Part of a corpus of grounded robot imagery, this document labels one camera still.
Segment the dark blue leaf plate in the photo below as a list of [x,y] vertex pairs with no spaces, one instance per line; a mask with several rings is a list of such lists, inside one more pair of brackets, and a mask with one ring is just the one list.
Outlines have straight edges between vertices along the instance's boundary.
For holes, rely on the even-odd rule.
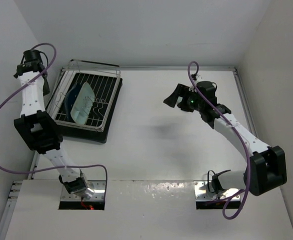
[[78,97],[78,94],[80,93],[82,86],[80,84],[74,84],[72,88],[66,93],[64,98],[64,109],[66,112],[66,119],[68,122],[74,123],[72,117],[71,117],[71,110],[72,107]]

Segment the light green plate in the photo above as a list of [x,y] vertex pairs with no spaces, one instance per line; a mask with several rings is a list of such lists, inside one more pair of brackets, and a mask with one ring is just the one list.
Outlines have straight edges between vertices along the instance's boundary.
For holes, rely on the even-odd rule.
[[91,86],[85,82],[76,84],[70,91],[72,120],[79,125],[84,125],[89,118],[90,111],[95,101],[95,93]]

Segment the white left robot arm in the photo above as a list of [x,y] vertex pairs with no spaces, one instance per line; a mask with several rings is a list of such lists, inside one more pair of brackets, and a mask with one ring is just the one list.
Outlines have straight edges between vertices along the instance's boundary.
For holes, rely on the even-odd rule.
[[59,181],[67,192],[82,200],[89,200],[95,193],[84,173],[74,166],[63,145],[58,125],[46,112],[44,96],[49,93],[47,73],[39,50],[23,53],[14,77],[22,86],[22,109],[14,120],[14,127],[30,150],[46,157],[59,172]]

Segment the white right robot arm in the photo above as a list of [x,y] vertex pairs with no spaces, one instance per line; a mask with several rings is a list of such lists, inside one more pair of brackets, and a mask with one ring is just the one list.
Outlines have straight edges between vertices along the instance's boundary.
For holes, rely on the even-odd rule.
[[225,105],[218,103],[217,85],[196,81],[196,87],[178,84],[163,100],[167,106],[184,112],[199,112],[201,119],[223,135],[244,157],[248,166],[244,172],[225,170],[212,176],[208,190],[220,194],[228,189],[249,189],[260,196],[287,182],[286,158],[279,146],[271,147],[247,130]]

